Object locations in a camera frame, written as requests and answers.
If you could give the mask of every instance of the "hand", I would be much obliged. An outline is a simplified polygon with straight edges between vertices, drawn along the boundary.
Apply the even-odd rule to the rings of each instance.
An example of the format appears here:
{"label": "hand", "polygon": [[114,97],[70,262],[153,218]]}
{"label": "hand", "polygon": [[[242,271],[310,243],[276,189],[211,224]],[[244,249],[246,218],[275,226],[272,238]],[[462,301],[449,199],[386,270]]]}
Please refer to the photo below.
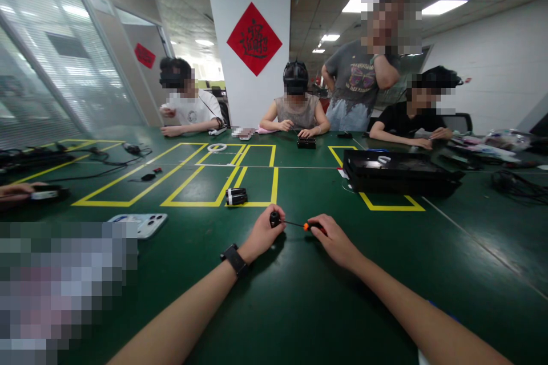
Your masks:
{"label": "hand", "polygon": [[184,134],[183,125],[172,125],[170,127],[160,127],[162,134],[166,137],[177,137],[178,135]]}
{"label": "hand", "polygon": [[166,118],[173,118],[177,114],[177,111],[170,108],[160,108],[160,114]]}
{"label": "hand", "polygon": [[272,246],[276,237],[285,229],[286,224],[284,222],[274,228],[270,227],[270,213],[272,211],[277,211],[280,214],[280,219],[285,220],[285,213],[282,208],[274,204],[269,205],[259,215],[251,234],[238,250],[247,265],[256,260],[259,255],[264,254]]}
{"label": "hand", "polygon": [[327,236],[316,227],[312,227],[312,234],[320,240],[329,256],[341,267],[351,271],[364,258],[358,248],[348,239],[343,229],[337,225],[333,217],[322,214],[310,218],[308,222],[319,222],[325,229]]}
{"label": "hand", "polygon": [[425,149],[432,149],[432,142],[427,139],[409,139],[409,145],[415,145]]}
{"label": "hand", "polygon": [[35,185],[47,185],[43,182],[34,182],[32,184],[13,184],[0,186],[0,202],[15,202],[26,200],[34,192]]}
{"label": "hand", "polygon": [[312,129],[303,129],[299,132],[298,137],[299,138],[314,137],[314,136],[318,135],[319,132],[320,132],[320,130],[317,127],[314,127]]}
{"label": "hand", "polygon": [[431,140],[450,140],[453,138],[453,131],[449,128],[439,127],[430,136]]}
{"label": "hand", "polygon": [[293,121],[283,120],[281,123],[278,123],[278,130],[280,131],[289,131],[293,127]]}

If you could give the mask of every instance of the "white pillar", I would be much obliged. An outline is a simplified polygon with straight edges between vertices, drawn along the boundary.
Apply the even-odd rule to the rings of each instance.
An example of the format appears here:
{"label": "white pillar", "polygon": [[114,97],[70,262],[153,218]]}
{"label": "white pillar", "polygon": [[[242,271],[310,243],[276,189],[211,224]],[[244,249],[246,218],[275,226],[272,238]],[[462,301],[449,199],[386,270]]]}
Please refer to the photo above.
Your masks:
{"label": "white pillar", "polygon": [[[251,2],[282,44],[258,76],[227,44]],[[257,127],[273,99],[284,93],[283,72],[289,58],[291,0],[211,0],[211,8],[232,125]]]}

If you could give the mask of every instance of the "sleeveless top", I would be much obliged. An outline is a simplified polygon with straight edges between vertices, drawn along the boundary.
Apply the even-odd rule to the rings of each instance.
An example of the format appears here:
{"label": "sleeveless top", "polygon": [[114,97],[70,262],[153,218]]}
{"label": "sleeveless top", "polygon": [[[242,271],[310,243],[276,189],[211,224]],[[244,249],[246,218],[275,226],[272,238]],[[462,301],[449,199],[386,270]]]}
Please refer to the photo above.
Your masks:
{"label": "sleeveless top", "polygon": [[290,103],[286,97],[274,99],[276,110],[278,112],[278,122],[291,120],[295,125],[293,129],[311,129],[318,125],[314,118],[314,111],[320,99],[311,94],[306,94],[307,99],[301,103]]}

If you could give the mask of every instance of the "black t-shirt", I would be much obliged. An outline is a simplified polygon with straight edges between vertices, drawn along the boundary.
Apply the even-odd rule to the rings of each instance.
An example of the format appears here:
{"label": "black t-shirt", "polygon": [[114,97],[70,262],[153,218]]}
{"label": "black t-shirt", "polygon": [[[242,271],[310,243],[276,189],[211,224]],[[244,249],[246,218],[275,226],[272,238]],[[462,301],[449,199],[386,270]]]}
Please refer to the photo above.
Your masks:
{"label": "black t-shirt", "polygon": [[410,119],[407,115],[407,102],[386,107],[377,121],[384,124],[384,131],[406,137],[415,134],[421,128],[434,131],[439,127],[446,127],[443,118],[434,111],[417,114]]}

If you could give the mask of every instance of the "white t-shirt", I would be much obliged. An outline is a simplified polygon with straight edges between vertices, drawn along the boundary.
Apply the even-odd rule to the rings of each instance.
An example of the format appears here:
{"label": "white t-shirt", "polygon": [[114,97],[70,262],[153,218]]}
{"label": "white t-shirt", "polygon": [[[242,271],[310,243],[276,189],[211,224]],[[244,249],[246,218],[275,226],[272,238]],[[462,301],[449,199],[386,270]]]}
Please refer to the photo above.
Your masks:
{"label": "white t-shirt", "polygon": [[198,89],[198,97],[196,98],[182,98],[177,92],[170,93],[167,103],[162,107],[175,110],[175,118],[179,120],[181,125],[203,123],[215,117],[223,119],[217,98],[202,89]]}

